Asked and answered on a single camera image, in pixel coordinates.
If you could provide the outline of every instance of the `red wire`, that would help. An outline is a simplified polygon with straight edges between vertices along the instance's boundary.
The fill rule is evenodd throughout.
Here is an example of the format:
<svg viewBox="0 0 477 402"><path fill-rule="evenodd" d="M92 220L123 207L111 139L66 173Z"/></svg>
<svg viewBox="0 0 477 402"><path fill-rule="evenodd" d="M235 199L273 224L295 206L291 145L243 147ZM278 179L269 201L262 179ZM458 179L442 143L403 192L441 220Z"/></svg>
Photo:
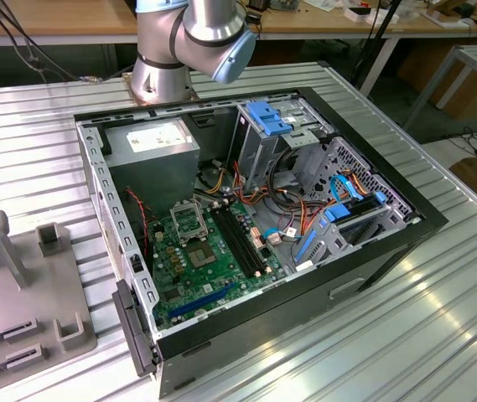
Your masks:
<svg viewBox="0 0 477 402"><path fill-rule="evenodd" d="M145 217L145 208L143 207L143 203L141 202L141 200L137 197L137 195L131 189L127 188L126 191L127 191L127 193L129 193L130 195L132 195L134 197L134 199L137 202L137 205L139 206L139 210L141 211L141 217L143 219L143 235L145 236L145 241L144 241L145 248L143 250L143 254L145 256L147 256L148 229L147 229L147 218Z"/></svg>

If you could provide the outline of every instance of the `aluminum table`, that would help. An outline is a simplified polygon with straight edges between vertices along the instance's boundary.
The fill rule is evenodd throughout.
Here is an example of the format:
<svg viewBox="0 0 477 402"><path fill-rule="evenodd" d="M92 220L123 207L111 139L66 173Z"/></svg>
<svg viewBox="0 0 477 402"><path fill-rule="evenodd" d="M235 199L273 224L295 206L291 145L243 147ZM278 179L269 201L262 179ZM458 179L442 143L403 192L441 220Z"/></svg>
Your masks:
<svg viewBox="0 0 477 402"><path fill-rule="evenodd" d="M193 80L203 98L315 88L449 223L376 286L166 400L477 400L477 197L329 68L256 67L227 86ZM132 105L122 80L0 89L0 208L12 233L69 228L98 337L93 352L0 389L0 401L155 398L111 301L115 278L72 120Z"/></svg>
<svg viewBox="0 0 477 402"><path fill-rule="evenodd" d="M439 66L430 81L424 87L424 90L421 92L417 100L415 100L413 103L412 109L410 110L407 119L402 124L402 127L405 130L407 130L407 128L417 118L423 106L426 104L428 99L430 99L432 93L438 88L439 84L441 84L441 80L450 71L451 67L456 61L461 61L465 64L465 67L437 104L439 109L443 109L443 107L447 104L448 99L450 99L454 92L456 92L456 90L462 85L469 73L472 70L477 71L477 46L454 46L450 50L443 63Z"/></svg>

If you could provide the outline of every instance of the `yellow wire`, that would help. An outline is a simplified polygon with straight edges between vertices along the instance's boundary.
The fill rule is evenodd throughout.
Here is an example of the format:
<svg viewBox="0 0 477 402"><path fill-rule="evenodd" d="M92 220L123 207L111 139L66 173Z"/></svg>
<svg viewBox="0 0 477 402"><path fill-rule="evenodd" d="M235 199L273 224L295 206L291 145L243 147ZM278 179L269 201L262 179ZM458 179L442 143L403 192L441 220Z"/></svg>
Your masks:
<svg viewBox="0 0 477 402"><path fill-rule="evenodd" d="M221 170L220 179L218 180L218 183L215 185L215 187L211 188L210 190L206 190L205 193L213 194L220 189L221 184L223 183L223 174L224 172L223 170Z"/></svg>

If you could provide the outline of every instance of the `ram slot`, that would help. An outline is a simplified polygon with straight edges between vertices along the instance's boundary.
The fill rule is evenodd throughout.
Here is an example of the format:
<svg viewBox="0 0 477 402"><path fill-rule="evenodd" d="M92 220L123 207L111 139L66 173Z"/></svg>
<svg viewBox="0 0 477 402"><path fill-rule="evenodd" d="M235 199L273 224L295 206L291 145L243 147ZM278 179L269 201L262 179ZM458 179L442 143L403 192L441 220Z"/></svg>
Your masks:
<svg viewBox="0 0 477 402"><path fill-rule="evenodd" d="M255 276L256 271L262 273L264 265L231 211L216 209L210 211L210 215L246 278Z"/></svg>

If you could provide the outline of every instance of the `table leg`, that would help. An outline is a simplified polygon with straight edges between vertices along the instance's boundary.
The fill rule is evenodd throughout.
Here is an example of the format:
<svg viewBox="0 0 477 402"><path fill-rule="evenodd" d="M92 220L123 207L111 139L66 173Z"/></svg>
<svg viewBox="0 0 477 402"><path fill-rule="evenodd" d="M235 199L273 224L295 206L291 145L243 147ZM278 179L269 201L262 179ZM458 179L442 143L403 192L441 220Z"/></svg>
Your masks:
<svg viewBox="0 0 477 402"><path fill-rule="evenodd" d="M376 57L376 60L374 64L372 65L372 68L369 71L369 74L366 76L365 82L359 89L360 93L363 94L364 96L368 96L371 93L371 90L374 87L374 84L376 83L376 81L378 80L378 77L380 76L381 71L383 70L387 61L391 57L392 51L395 49L395 46L397 46L398 39L400 38L398 37L389 38L381 47L381 51L378 54L378 57Z"/></svg>
<svg viewBox="0 0 477 402"><path fill-rule="evenodd" d="M409 115L407 119L402 123L402 128L407 131L407 128L413 123L415 118L418 116L419 112L426 104L427 100L432 96L432 93L436 90L439 83L443 79L443 77L448 73L450 68L452 67L454 60L456 59L456 52L458 52L457 48L452 48L450 52L448 52L447 57L443 61L443 63L439 66L437 71L433 74L432 79L427 83L424 87L424 90L418 96L417 100L413 103L412 109L409 111Z"/></svg>
<svg viewBox="0 0 477 402"><path fill-rule="evenodd" d="M448 101L450 101L450 98L453 97L454 93L464 83L465 79L469 76L470 72L471 72L471 68L468 66L465 66L462 72L459 73L458 77L456 77L456 80L454 80L454 82L445 91L445 93L439 100L438 104L436 105L438 109L443 109L445 105L447 105Z"/></svg>

